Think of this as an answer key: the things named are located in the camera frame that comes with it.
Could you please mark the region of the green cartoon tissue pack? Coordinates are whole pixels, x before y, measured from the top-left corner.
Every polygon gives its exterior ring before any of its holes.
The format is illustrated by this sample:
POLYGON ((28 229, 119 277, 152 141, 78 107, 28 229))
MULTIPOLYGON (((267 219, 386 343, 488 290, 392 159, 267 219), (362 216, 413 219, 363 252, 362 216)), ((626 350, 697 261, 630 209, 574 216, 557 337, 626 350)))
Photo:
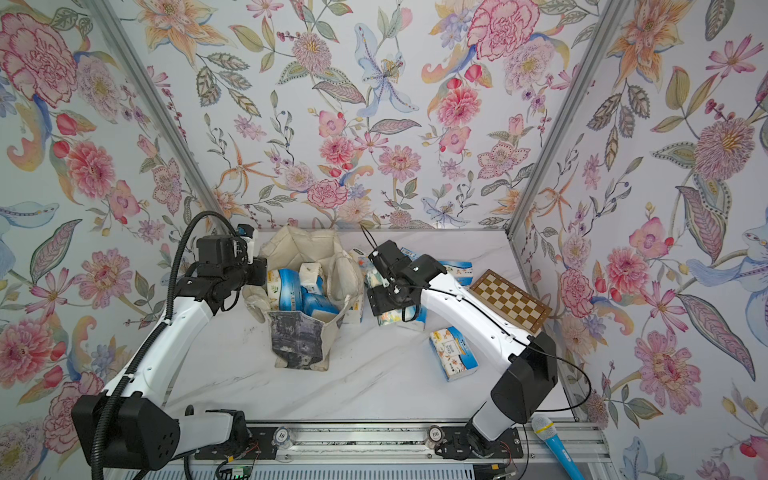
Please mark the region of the green cartoon tissue pack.
POLYGON ((384 312, 377 317, 379 326, 394 324, 409 330, 422 332, 426 327, 428 311, 424 307, 408 306, 405 309, 394 309, 384 312))

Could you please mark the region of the cream canvas tote bag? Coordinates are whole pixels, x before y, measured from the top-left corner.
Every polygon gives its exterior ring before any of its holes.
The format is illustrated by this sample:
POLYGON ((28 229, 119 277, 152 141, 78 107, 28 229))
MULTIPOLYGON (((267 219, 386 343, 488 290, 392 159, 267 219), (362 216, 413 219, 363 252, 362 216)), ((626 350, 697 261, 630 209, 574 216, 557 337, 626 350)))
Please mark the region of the cream canvas tote bag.
POLYGON ((269 328, 275 366, 324 372, 342 325, 362 318, 363 275, 333 230, 286 226, 260 248, 266 283, 243 290, 269 328))

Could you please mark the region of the orange blue tissue pack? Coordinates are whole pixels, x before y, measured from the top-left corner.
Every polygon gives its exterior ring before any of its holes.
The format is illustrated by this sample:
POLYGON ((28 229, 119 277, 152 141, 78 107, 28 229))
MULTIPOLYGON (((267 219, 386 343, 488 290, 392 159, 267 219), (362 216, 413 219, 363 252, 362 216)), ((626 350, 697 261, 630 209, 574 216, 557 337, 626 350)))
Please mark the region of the orange blue tissue pack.
POLYGON ((448 382, 472 375, 479 368, 469 343, 455 327, 433 331, 429 340, 448 382))

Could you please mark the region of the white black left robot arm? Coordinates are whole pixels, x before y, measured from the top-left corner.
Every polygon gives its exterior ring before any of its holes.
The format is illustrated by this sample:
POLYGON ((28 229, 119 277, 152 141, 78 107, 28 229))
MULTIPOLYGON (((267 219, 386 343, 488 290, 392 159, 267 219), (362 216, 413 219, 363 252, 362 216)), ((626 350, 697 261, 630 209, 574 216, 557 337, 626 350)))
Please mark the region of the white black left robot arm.
POLYGON ((128 365, 98 394, 76 401, 71 415, 94 479, 108 469, 158 471, 171 461, 212 448, 225 456, 247 451, 251 434, 240 410, 213 409, 174 417, 163 407, 195 338, 230 296, 262 286, 267 261, 199 267, 169 286, 160 320, 128 365))

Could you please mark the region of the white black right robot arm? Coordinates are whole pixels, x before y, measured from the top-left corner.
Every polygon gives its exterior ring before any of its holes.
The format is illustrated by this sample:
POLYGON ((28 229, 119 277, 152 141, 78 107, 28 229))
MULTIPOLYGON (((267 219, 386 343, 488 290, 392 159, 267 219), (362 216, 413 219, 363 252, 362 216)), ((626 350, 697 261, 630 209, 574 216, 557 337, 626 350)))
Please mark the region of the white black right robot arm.
POLYGON ((374 314, 425 308, 456 327, 500 373, 468 423, 469 436, 490 443, 511 426, 527 423, 558 383, 554 341, 503 319, 429 255, 412 260, 388 240, 368 259, 383 277, 381 286, 369 290, 374 314))

